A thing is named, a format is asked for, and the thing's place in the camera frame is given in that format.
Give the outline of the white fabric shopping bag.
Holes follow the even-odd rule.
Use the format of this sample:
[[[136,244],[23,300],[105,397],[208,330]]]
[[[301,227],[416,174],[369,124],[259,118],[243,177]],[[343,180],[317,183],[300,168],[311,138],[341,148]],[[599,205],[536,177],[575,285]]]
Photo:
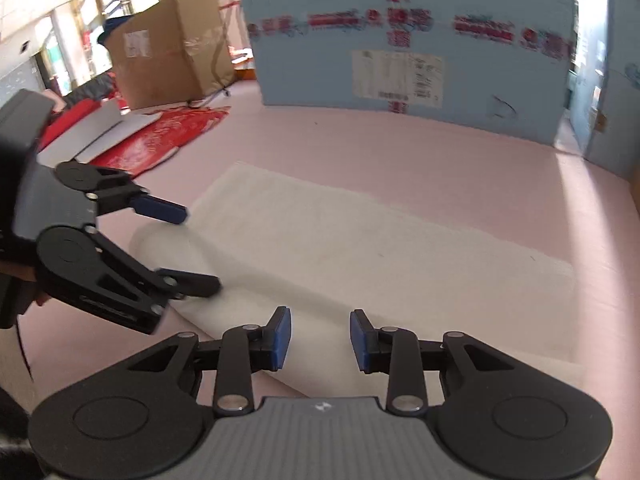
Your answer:
[[[177,304],[210,336],[290,308],[278,377],[306,396],[384,396],[385,379],[357,368],[348,329],[356,309],[423,339],[458,330],[563,382],[582,382],[569,263],[367,195],[236,165],[185,224],[138,229],[130,252],[152,268],[218,276],[220,295]]]

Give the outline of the white cardboard sheet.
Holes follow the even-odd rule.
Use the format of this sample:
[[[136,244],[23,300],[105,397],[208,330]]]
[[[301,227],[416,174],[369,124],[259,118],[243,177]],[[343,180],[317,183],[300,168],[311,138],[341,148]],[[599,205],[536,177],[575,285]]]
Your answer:
[[[160,113],[123,115],[116,101],[104,102],[98,110],[82,118],[43,148],[37,160],[40,165],[51,168],[73,159],[86,164],[157,122],[160,116]]]

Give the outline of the red paper-cut decoration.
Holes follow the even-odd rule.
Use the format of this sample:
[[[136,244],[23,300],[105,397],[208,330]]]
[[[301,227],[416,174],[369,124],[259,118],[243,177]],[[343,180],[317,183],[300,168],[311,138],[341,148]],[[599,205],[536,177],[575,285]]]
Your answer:
[[[71,126],[98,110],[104,102],[85,99],[57,114],[47,126],[40,142],[40,151],[46,148]],[[229,115],[229,107],[191,108],[178,106],[159,110],[160,119],[153,122],[114,148],[87,164],[127,171],[134,177],[161,164],[201,134],[214,128]]]

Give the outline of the brown cardboard box left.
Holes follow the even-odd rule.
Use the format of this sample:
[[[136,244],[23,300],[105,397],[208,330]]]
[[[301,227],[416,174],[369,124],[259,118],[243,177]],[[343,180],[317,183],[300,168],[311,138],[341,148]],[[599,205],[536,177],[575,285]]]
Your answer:
[[[218,0],[162,0],[104,39],[133,110],[201,101],[235,81]]]

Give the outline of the large blue cardboard box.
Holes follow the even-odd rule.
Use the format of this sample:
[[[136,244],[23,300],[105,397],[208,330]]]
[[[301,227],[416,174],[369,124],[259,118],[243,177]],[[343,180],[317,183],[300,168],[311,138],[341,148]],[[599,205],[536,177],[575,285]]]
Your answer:
[[[551,144],[574,0],[241,0],[268,105],[388,110]]]

